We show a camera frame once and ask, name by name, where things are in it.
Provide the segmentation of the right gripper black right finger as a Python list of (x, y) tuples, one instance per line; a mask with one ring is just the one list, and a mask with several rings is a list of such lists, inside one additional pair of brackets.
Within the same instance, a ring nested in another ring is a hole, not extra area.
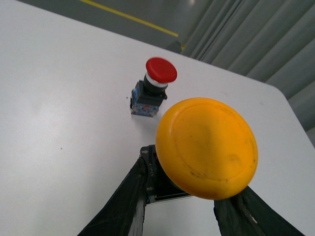
[(302, 236), (251, 188), (214, 201), (214, 214), (222, 236)]

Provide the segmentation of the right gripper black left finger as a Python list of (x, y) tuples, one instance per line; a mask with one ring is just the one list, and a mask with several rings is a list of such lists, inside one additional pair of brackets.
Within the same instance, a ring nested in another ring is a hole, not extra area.
[(80, 236), (141, 236), (147, 204), (147, 166), (138, 158), (101, 211)]

